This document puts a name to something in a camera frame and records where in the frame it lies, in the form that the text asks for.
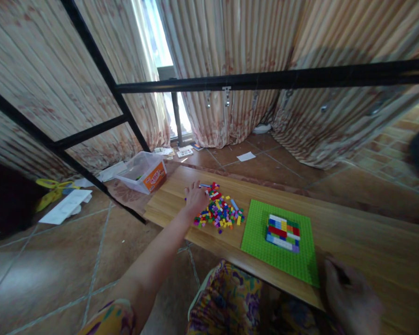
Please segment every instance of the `person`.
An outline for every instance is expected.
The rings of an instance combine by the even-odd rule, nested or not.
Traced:
[[[210,203],[200,181],[185,188],[186,205],[148,245],[107,297],[108,303],[79,331],[79,335],[140,334],[155,297],[171,271],[171,264],[196,213]],[[345,284],[341,269],[349,279]],[[333,258],[325,261],[326,293],[334,319],[325,316],[329,332],[379,334],[382,304],[355,269]],[[258,334],[264,285],[222,260],[205,279],[189,311],[186,333]],[[268,325],[271,334],[319,334],[313,308],[283,293],[275,302]]]

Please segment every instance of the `beige curtain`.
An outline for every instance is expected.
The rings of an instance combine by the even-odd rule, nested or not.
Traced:
[[[77,3],[117,82],[156,80],[139,1]],[[55,141],[121,115],[58,0],[0,1],[0,94]],[[155,94],[125,98],[149,146],[168,145],[162,99]],[[62,179],[74,174],[58,163],[44,165],[42,161],[52,160],[51,154],[41,150],[35,155],[25,141],[19,143],[21,150],[2,145],[18,141],[13,130],[18,127],[9,124],[0,118],[2,164],[30,178]],[[129,159],[140,148],[130,127],[123,124],[68,152],[95,171]]]
[[[157,3],[179,78],[419,58],[419,1]],[[212,92],[206,109],[204,93],[184,94],[197,141],[236,144],[263,119],[301,162],[328,168],[416,103],[419,87],[297,90],[286,108],[285,92],[259,91],[256,106],[253,96],[232,92],[226,108],[222,93]],[[366,117],[382,98],[378,114]]]

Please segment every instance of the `wooden tabletop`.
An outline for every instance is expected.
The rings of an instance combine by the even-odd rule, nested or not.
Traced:
[[[204,171],[179,167],[146,205],[145,217],[165,227],[184,206],[191,181],[220,184],[247,217],[251,199],[311,218],[317,258],[329,253],[362,271],[385,305],[383,333],[419,334],[419,226]],[[324,309],[311,285],[240,250],[245,225],[219,234],[192,227],[187,240],[271,285]]]

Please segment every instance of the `plastic storage box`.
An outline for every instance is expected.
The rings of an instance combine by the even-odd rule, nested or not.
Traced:
[[[132,190],[150,194],[166,177],[163,156],[146,151],[137,153],[127,163],[127,170],[118,173],[115,178],[121,180]]]

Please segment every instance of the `black metal bar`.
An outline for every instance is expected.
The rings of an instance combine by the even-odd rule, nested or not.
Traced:
[[[419,84],[419,59],[117,85],[120,93],[362,87]]]
[[[127,117],[124,114],[117,116],[111,120],[100,123],[99,125],[93,126],[79,133],[66,137],[62,140],[56,141],[53,143],[53,146],[58,148],[59,150],[66,150],[88,139],[91,139],[92,137],[104,133],[112,128],[115,128],[116,126],[119,126],[120,124],[123,124],[126,121]]]
[[[82,42],[85,44],[90,56],[93,58],[95,65],[98,67],[98,70],[101,72],[102,77],[104,78],[107,86],[110,89],[116,103],[120,107],[122,113],[127,117],[127,122],[129,123],[132,131],[134,132],[136,138],[141,144],[141,147],[144,151],[150,152],[149,146],[144,139],[143,134],[141,133],[138,125],[135,122],[135,119],[124,100],[122,94],[116,90],[116,82],[110,72],[104,58],[102,57],[101,52],[99,51],[98,46],[93,39],[92,34],[90,33],[84,19],[82,18],[81,13],[79,12],[78,7],[76,6],[74,0],[61,0],[62,5],[67,11],[68,16],[70,17],[71,22],[76,28],[79,36],[82,39]]]
[[[100,182],[90,171],[83,167],[78,161],[73,157],[67,154],[64,150],[58,149],[54,144],[52,139],[50,139],[45,133],[43,133],[39,128],[37,128],[30,120],[28,120],[22,113],[20,113],[13,105],[11,105],[5,98],[0,95],[0,111],[5,114],[8,118],[14,121],[17,125],[23,128],[28,134],[30,134],[37,142],[50,150],[53,154],[58,156],[61,160],[66,162],[71,166],[75,171],[87,178],[91,183],[93,183],[98,189],[107,194],[112,200],[119,203],[127,211],[129,211],[133,216],[143,223],[146,223],[146,220],[139,215],[137,212],[122,205],[117,199],[115,199],[110,192],[107,190],[102,182]]]
[[[8,100],[3,98],[0,95],[0,111],[8,118],[12,119],[15,123],[17,123],[20,127],[25,129],[28,133],[30,133],[33,137],[39,138],[42,142],[45,143],[45,146],[51,146],[54,141],[50,139],[43,131],[37,128],[34,123],[28,120],[22,113],[17,111],[17,109],[11,105]]]
[[[183,137],[182,137],[182,124],[180,123],[180,112],[178,107],[178,93],[172,92],[172,107],[174,108],[174,118],[177,125],[177,137],[178,137],[178,146],[182,147]]]

